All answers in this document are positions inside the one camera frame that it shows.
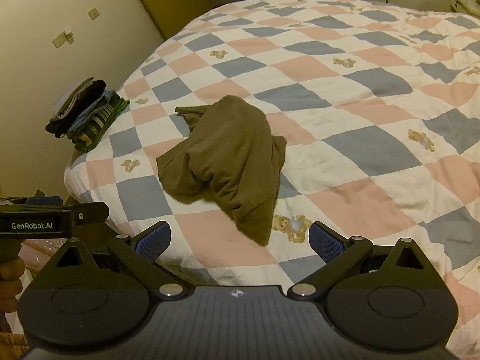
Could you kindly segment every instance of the bed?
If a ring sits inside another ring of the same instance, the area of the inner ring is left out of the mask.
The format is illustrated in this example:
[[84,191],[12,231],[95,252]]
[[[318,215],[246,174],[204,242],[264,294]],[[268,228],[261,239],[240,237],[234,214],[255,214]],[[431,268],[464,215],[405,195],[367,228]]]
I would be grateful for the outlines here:
[[[220,285],[284,290],[325,263],[279,224],[411,237],[459,305],[448,349],[480,359],[480,20],[358,0],[227,4],[163,43],[118,91],[129,108],[65,185],[136,235],[159,220],[160,263]],[[267,247],[214,204],[163,193],[155,159],[188,137],[175,107],[237,95],[287,141]]]

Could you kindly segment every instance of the black cloth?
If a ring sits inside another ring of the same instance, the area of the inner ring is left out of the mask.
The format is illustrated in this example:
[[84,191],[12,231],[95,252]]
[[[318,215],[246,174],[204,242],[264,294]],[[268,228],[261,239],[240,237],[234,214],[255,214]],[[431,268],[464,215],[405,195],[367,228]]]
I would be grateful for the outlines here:
[[78,98],[75,106],[71,109],[68,115],[66,115],[61,120],[55,120],[54,122],[50,122],[45,127],[45,130],[50,134],[54,134],[55,137],[61,138],[72,125],[72,123],[80,116],[80,114],[85,110],[88,106],[93,104],[93,102],[99,99],[107,84],[102,79],[97,79],[93,81],[92,85],[90,85],[87,89],[85,89]]

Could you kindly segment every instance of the logo emblem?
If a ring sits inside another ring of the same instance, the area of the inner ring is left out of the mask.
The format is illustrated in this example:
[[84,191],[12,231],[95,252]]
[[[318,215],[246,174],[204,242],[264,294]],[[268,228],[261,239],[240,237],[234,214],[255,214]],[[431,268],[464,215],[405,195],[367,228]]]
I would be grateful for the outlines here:
[[240,289],[235,289],[233,290],[232,292],[230,292],[230,295],[232,295],[232,297],[235,297],[235,298],[240,298],[241,296],[243,296],[245,293],[240,290]]

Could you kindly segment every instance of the cream wall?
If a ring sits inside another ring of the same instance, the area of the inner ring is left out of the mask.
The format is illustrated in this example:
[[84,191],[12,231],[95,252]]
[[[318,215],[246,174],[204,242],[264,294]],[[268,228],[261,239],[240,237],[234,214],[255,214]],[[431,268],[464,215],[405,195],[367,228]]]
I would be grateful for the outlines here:
[[[75,42],[56,49],[65,27]],[[161,42],[139,0],[0,0],[0,194],[66,198],[73,144],[45,131],[53,103],[88,76],[117,90]]]

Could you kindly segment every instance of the brown towel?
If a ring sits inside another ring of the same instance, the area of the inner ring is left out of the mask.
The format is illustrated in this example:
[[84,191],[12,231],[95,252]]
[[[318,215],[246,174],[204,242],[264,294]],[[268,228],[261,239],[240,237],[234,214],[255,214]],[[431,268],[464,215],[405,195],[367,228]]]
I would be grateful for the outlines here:
[[191,133],[157,158],[164,191],[177,200],[195,199],[209,186],[237,229],[266,246],[285,162],[285,138],[273,137],[265,114],[236,96],[175,111]]
[[30,349],[22,334],[0,333],[0,359],[16,360]]

